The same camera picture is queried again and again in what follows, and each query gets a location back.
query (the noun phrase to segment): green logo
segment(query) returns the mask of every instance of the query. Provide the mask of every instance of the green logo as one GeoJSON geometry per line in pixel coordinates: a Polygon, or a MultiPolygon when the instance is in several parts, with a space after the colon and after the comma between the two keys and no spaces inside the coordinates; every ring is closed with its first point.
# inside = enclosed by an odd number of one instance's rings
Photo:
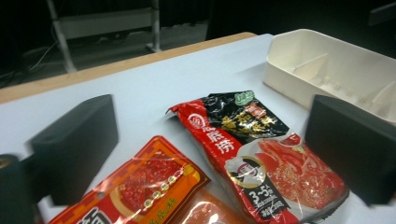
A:
{"type": "Polygon", "coordinates": [[[254,98],[253,91],[244,91],[242,93],[237,93],[235,95],[235,104],[236,105],[245,105],[252,101],[254,98]]]}

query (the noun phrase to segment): printed number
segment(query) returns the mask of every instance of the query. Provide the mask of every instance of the printed number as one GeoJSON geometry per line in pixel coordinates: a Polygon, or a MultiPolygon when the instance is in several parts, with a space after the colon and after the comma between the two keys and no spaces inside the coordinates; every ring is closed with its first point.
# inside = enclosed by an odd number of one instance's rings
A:
{"type": "Polygon", "coordinates": [[[259,203],[260,198],[259,198],[259,196],[256,195],[256,192],[251,191],[248,195],[251,196],[254,203],[259,203]]]}
{"type": "Polygon", "coordinates": [[[270,193],[268,192],[268,189],[265,188],[265,186],[262,186],[260,189],[261,189],[262,191],[260,191],[260,192],[258,193],[259,195],[264,194],[265,197],[270,196],[270,193]]]}

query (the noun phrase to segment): food package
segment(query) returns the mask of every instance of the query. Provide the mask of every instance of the food package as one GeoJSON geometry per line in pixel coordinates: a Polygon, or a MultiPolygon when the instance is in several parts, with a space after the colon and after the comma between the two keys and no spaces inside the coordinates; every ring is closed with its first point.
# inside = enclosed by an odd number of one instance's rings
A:
{"type": "Polygon", "coordinates": [[[247,223],[205,173],[162,136],[50,223],[247,223]]]}
{"type": "Polygon", "coordinates": [[[253,91],[210,94],[170,110],[257,223],[321,221],[347,198],[343,180],[253,91]]]}

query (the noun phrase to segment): seasoning packet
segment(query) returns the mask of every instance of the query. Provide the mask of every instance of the seasoning packet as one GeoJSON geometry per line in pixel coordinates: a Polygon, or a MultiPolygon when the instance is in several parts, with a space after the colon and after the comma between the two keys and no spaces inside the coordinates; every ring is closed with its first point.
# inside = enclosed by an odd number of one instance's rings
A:
{"type": "Polygon", "coordinates": [[[162,136],[50,223],[247,223],[211,193],[205,173],[162,136]]]}
{"type": "Polygon", "coordinates": [[[257,223],[320,222],[347,198],[343,180],[253,91],[210,94],[170,110],[257,223]]]}

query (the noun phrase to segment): white plastic tray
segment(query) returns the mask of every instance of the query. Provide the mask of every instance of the white plastic tray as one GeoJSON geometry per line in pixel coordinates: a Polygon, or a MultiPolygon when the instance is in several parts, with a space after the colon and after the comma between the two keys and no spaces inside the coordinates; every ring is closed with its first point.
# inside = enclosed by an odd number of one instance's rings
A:
{"type": "Polygon", "coordinates": [[[396,60],[328,35],[275,35],[264,82],[308,109],[315,94],[328,95],[396,125],[396,60]]]}

